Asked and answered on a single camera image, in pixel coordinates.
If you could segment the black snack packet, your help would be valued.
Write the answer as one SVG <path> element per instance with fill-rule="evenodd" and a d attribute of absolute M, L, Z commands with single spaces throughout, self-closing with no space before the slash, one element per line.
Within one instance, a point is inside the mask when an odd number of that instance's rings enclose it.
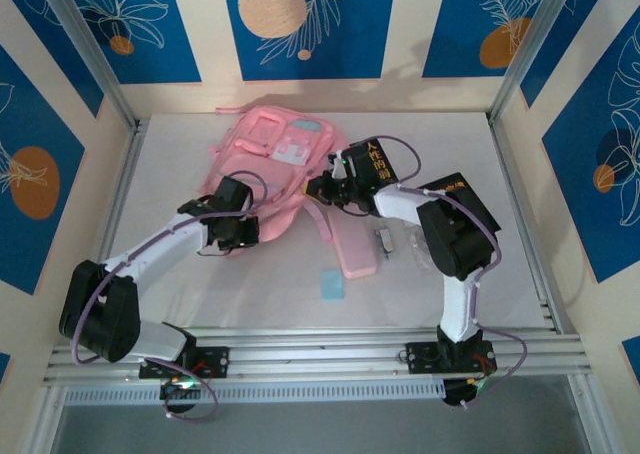
<path fill-rule="evenodd" d="M 424 187 L 433 191 L 444 191 L 448 197 L 471 211 L 492 233 L 501 230 L 494 216 L 460 172 L 444 176 L 425 184 Z"/>

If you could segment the clear bag with white item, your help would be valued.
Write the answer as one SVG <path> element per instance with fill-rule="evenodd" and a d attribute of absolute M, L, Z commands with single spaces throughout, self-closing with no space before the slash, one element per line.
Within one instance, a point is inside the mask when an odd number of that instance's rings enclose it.
<path fill-rule="evenodd" d="M 389 260 L 395 251 L 389 228 L 386 226 L 379 226 L 375 228 L 374 232 L 377 236 L 384 258 Z"/>

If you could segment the pink pencil case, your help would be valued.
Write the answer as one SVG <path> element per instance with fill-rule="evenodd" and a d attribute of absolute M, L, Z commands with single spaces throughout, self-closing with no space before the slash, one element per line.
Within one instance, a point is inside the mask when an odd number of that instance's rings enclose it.
<path fill-rule="evenodd" d="M 378 261 L 368 223 L 340 210 L 330 211 L 328 222 L 343 275 L 353 280 L 375 274 Z"/>

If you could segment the black book with yellow spine text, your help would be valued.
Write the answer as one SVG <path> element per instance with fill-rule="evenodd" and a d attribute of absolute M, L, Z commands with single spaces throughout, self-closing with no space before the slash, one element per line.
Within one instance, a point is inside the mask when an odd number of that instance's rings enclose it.
<path fill-rule="evenodd" d="M 377 138 L 350 145 L 342 152 L 347 177 L 365 192 L 377 192 L 398 182 L 398 177 Z"/>

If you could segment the light blue eraser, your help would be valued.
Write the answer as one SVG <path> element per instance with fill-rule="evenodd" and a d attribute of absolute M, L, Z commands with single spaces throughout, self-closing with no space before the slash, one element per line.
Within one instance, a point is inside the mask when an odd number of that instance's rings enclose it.
<path fill-rule="evenodd" d="M 326 301 L 344 299 L 343 275 L 340 270 L 324 270 L 321 273 L 321 298 Z"/>

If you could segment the aluminium corner post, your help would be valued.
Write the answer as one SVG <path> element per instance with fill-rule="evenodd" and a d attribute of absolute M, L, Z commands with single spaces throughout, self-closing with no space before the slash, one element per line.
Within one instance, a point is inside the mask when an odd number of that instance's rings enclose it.
<path fill-rule="evenodd" d="M 490 127 L 493 127 L 504 113 L 510 99 L 539 53 L 565 2 L 566 0 L 541 0 L 487 111 Z"/>
<path fill-rule="evenodd" d="M 76 3 L 74 0 L 46 1 L 116 114 L 128 132 L 134 135 L 138 131 L 139 119 Z"/>

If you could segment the aluminium frame leg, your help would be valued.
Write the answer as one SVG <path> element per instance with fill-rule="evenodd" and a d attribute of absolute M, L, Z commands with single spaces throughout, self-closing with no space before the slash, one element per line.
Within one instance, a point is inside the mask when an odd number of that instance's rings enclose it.
<path fill-rule="evenodd" d="M 569 374 L 567 380 L 592 454 L 620 454 L 605 399 L 593 374 Z"/>
<path fill-rule="evenodd" d="M 66 387 L 42 387 L 27 424 L 21 454 L 50 454 L 64 410 Z"/>

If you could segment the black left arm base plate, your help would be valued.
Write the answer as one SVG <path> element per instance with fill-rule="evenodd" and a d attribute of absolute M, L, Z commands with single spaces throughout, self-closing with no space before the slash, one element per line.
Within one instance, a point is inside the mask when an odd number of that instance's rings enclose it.
<path fill-rule="evenodd" d="M 188 371 L 203 379 L 226 378 L 230 364 L 230 349 L 228 347 L 191 347 L 173 361 Z M 168 379 L 182 372 L 164 364 L 157 364 L 146 360 L 138 372 L 140 379 Z"/>

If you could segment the pink backpack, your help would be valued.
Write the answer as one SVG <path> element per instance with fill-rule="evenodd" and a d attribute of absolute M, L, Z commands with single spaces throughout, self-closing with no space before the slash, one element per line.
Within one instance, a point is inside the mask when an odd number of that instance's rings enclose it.
<path fill-rule="evenodd" d="M 329 223 L 304 186 L 328 169 L 331 153 L 347 146 L 342 132 L 323 119 L 277 106 L 253 107 L 209 147 L 213 163 L 200 193 L 211 194 L 222 177 L 233 177 L 253 191 L 260 242 L 280 237 L 304 209 L 330 243 Z"/>

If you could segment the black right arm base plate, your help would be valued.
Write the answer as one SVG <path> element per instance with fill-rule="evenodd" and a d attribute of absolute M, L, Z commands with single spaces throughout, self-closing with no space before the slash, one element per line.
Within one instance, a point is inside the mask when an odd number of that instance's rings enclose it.
<path fill-rule="evenodd" d="M 411 342 L 405 345 L 408 369 L 411 374 L 483 374 L 497 370 L 497 362 L 490 354 L 489 341 L 473 345 L 445 342 Z"/>

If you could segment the aluminium side rail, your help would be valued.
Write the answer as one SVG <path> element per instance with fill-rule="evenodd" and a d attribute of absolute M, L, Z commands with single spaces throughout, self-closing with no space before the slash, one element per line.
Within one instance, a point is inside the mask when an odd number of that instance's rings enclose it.
<path fill-rule="evenodd" d="M 538 297 L 549 310 L 555 332 L 575 334 L 575 328 L 561 305 L 558 284 L 549 263 L 544 258 L 535 216 L 506 131 L 498 122 L 489 122 L 489 129 L 508 185 L 518 231 Z"/>
<path fill-rule="evenodd" d="M 98 247 L 92 258 L 92 261 L 98 265 L 104 264 L 111 257 L 117 228 L 144 142 L 144 136 L 148 129 L 148 123 L 149 120 L 139 120 L 127 142 L 123 159 L 117 172 L 115 187 L 103 230 L 99 237 Z"/>

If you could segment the aluminium front rail beam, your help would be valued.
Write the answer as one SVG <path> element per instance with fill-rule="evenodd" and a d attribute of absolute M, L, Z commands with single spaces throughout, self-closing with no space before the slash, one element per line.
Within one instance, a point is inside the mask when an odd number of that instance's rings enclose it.
<path fill-rule="evenodd" d="M 235 329 L 194 328 L 201 346 L 230 349 L 229 382 L 404 379 L 398 355 L 409 342 L 436 338 L 430 328 Z M 520 376 L 589 374 L 577 334 L 545 328 L 521 329 L 505 338 L 485 334 L 494 347 L 499 374 Z"/>

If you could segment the black base electronics box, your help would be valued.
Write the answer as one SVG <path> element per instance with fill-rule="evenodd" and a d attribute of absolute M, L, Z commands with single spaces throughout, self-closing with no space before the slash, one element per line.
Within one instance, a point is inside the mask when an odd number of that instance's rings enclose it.
<path fill-rule="evenodd" d="M 182 415 L 195 407 L 201 398 L 201 390 L 193 381 L 180 381 L 175 378 L 160 386 L 159 399 L 170 416 Z"/>
<path fill-rule="evenodd" d="M 453 407 L 464 407 L 478 397 L 487 380 L 487 377 L 445 379 L 443 402 Z"/>

